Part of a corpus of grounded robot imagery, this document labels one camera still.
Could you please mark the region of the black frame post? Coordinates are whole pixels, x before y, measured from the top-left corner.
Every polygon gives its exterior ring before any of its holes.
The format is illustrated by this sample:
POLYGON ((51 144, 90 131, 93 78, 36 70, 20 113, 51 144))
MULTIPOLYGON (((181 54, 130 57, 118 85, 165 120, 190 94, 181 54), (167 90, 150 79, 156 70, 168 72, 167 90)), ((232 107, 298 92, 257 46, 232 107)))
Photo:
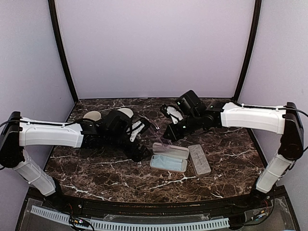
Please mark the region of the black frame post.
POLYGON ((239 75, 239 79, 238 79, 238 83, 237 83, 234 95, 232 97, 232 99, 236 102, 240 98, 240 95, 241 95, 241 92, 244 86, 244 81, 245 81, 247 71, 249 68, 251 56, 253 53, 253 48, 255 44, 258 23, 259 23, 259 18, 260 18, 260 13, 261 13, 261 6, 262 6, 262 0, 255 0, 253 16, 252 16, 252 23, 251 23, 248 42, 247 42, 246 52, 245 52, 245 56, 243 60, 243 65, 240 71, 240 75, 239 75))
POLYGON ((57 46, 57 51, 59 54, 60 62, 62 65, 62 69, 64 72, 64 77, 67 82, 71 97, 73 99, 74 103, 77 103, 79 101, 77 91, 75 88, 75 85, 73 83, 73 78, 70 73, 67 57, 65 54, 64 50, 64 44, 62 40, 62 35, 60 31, 60 25, 59 25, 59 20, 58 20, 58 15, 57 15, 57 10, 56 10, 56 1, 55 0, 48 0, 48 7, 49 7, 49 12, 50 12, 50 18, 51 18, 51 24, 52 24, 52 29, 54 33, 54 38, 57 46))

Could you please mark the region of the black frame right post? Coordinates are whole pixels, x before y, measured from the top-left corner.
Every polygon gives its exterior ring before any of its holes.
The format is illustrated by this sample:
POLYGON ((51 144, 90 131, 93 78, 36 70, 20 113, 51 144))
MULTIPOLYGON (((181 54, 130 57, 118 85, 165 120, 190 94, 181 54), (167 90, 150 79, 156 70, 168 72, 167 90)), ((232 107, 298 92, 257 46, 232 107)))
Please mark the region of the black frame right post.
POLYGON ((252 16, 252 23, 251 23, 248 42, 247 42, 246 52, 245 52, 245 56, 243 60, 243 65, 240 71, 240 75, 239 75, 239 79, 238 79, 238 83, 237 83, 234 95, 232 97, 232 99, 236 102, 240 98, 240 95, 241 95, 241 92, 244 86, 244 81, 245 81, 247 71, 249 68, 251 56, 253 53, 253 48, 255 44, 258 23, 259 23, 259 18, 260 18, 260 13, 261 13, 261 6, 262 6, 262 0, 255 0, 253 16, 252 16))

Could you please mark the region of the white bowl dark exterior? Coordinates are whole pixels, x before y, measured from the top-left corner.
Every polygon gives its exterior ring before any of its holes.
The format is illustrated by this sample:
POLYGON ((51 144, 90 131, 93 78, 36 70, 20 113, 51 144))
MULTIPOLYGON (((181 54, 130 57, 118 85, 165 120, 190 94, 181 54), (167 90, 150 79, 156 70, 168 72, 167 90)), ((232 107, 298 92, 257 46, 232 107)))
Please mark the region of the white bowl dark exterior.
POLYGON ((120 108, 118 109, 118 111, 124 113, 125 115, 127 115, 129 118, 132 118, 134 116, 134 113, 131 109, 129 108, 120 108))

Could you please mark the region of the black front table rail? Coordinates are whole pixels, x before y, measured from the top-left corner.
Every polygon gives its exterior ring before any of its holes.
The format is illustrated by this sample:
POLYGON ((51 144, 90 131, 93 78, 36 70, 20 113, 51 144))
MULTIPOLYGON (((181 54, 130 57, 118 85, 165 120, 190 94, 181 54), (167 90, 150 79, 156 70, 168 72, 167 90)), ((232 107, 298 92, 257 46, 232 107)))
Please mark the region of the black front table rail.
POLYGON ((70 203, 74 214, 102 216, 114 215, 191 215, 198 213, 210 213, 214 215, 241 214, 252 209, 244 205, 247 195, 185 203, 125 203, 103 200, 84 199, 64 195, 63 198, 70 203))

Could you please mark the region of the beige ceramic mug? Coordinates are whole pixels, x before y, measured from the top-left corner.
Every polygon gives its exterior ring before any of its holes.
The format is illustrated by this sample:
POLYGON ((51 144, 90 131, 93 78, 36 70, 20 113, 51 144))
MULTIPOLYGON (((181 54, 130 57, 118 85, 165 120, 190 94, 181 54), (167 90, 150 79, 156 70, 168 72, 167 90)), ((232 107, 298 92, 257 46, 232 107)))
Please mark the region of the beige ceramic mug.
POLYGON ((84 119, 90 119, 90 120, 93 120, 93 121, 98 121, 102 118, 102 115, 98 111, 90 111, 90 112, 87 112, 86 114, 84 114, 83 118, 84 119))

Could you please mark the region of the small circuit board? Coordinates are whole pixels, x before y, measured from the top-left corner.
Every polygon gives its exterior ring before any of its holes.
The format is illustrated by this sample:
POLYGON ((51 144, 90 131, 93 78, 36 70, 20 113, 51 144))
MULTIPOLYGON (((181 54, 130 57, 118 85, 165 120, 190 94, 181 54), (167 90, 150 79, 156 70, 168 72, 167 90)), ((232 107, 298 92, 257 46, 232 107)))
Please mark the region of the small circuit board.
POLYGON ((86 220, 79 217, 70 216, 68 223, 72 226, 82 226, 82 227, 88 227, 89 224, 86 220))

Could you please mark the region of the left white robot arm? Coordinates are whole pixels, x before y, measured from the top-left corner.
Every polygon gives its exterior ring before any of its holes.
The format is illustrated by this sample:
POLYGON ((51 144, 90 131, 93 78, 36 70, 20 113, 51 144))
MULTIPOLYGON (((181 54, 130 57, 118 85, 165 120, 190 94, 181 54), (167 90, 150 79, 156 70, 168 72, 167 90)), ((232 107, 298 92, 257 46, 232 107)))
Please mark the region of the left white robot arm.
POLYGON ((67 146, 81 149, 101 149, 111 146, 120 149, 128 159, 139 162, 149 155, 146 146, 137 139, 149 127, 147 119, 133 122, 134 113, 124 108, 113 110, 94 121, 88 118, 71 123, 32 120, 13 112, 1 124, 0 164, 21 175, 58 210, 68 206, 68 199, 61 194, 61 187, 47 175, 26 152, 26 146, 67 146))

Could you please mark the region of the grey case teal lining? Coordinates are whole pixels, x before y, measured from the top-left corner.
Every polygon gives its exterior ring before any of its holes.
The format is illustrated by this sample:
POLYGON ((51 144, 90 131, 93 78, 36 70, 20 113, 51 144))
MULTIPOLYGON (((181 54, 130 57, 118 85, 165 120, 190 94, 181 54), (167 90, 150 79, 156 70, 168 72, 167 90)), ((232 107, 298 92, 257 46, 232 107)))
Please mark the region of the grey case teal lining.
POLYGON ((194 172, 197 177, 206 177, 211 173, 211 167, 200 144, 188 146, 194 172))

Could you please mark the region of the pink glasses case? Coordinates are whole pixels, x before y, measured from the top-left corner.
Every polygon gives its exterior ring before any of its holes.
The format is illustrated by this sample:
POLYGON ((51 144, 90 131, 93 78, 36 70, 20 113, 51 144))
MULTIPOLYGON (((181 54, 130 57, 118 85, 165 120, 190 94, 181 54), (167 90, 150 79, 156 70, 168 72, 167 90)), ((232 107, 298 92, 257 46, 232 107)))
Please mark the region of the pink glasses case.
POLYGON ((184 173, 187 170, 187 159, 190 154, 188 148, 175 145, 163 146, 155 142, 152 145, 152 151, 151 168, 178 173, 184 173))

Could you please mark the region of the black frame left post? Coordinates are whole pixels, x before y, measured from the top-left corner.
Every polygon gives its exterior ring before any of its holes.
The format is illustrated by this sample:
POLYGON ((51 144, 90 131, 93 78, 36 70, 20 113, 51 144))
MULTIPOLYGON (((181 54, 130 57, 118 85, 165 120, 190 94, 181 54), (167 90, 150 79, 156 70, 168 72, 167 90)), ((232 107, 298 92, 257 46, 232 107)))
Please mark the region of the black frame left post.
POLYGON ((60 62, 62 65, 62 69, 64 72, 64 77, 67 82, 71 97, 73 99, 74 103, 77 103, 79 101, 77 91, 75 88, 75 85, 73 83, 73 78, 70 73, 67 57, 65 54, 64 50, 64 44, 62 40, 62 35, 60 31, 60 25, 59 25, 59 20, 58 20, 58 15, 57 15, 57 10, 56 10, 56 1, 55 0, 48 0, 48 7, 49 7, 49 12, 50 12, 50 18, 51 18, 51 24, 52 24, 52 29, 54 33, 54 38, 57 46, 57 51, 59 54, 60 62))

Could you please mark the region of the clear purple lens sunglasses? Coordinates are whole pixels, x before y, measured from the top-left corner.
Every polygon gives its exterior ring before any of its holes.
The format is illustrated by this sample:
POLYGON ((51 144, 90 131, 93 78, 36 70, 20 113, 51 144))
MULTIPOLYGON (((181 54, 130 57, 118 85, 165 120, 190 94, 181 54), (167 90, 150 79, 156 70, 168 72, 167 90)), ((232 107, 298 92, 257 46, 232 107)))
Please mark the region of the clear purple lens sunglasses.
POLYGON ((157 153, 166 152, 171 148, 172 142, 163 138, 160 127, 151 119, 145 118, 149 127, 145 132, 147 140, 151 143, 150 150, 157 153))

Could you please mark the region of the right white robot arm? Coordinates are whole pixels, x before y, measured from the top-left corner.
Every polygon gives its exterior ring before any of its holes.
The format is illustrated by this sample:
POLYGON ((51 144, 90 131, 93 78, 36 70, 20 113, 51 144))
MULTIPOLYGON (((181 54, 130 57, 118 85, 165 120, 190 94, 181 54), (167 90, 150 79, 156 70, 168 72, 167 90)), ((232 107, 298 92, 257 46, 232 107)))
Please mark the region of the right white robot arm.
POLYGON ((285 106, 256 106, 233 101, 214 101, 206 106, 193 90, 176 99, 175 105, 162 105, 160 111, 170 118, 164 139, 178 141, 197 130, 209 128, 250 128, 273 132, 281 136, 274 158, 258 177, 255 191, 246 197, 250 209, 264 201, 264 194, 302 157, 304 129, 301 111, 294 103, 285 106))

